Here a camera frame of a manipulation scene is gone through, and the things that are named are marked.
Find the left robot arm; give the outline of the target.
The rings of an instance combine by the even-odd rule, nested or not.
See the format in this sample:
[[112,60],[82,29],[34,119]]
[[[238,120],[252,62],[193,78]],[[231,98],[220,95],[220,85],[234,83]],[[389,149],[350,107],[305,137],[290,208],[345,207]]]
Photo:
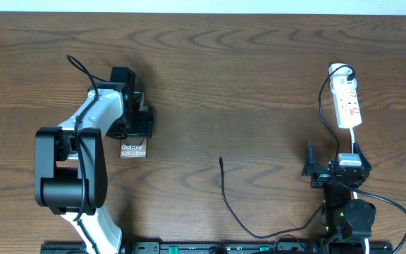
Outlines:
[[82,243],[44,243],[41,253],[128,253],[123,230],[106,207],[103,139],[147,139],[153,116],[136,91],[137,76],[114,66],[109,80],[92,78],[87,99],[57,127],[35,135],[35,200],[69,222]]

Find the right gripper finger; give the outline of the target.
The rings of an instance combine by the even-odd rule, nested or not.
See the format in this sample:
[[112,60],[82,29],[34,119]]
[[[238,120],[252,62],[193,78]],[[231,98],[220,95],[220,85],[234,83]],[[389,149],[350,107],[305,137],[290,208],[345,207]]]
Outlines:
[[314,146],[313,143],[310,142],[307,151],[307,158],[305,160],[302,175],[303,176],[311,176],[316,172],[316,160],[314,157]]
[[362,163],[361,177],[363,179],[367,179],[370,175],[370,171],[372,170],[372,165],[369,163],[367,158],[362,153],[358,143],[355,143],[355,153],[359,155],[359,158]]

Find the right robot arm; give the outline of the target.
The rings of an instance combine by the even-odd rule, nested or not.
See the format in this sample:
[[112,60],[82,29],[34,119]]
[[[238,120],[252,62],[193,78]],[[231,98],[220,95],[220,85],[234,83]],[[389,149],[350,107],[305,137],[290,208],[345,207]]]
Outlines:
[[312,188],[324,190],[321,223],[326,237],[319,240],[322,253],[366,253],[375,221],[376,207],[352,193],[369,176],[371,165],[357,143],[352,153],[340,153],[327,167],[318,167],[313,144],[309,144],[302,174]]

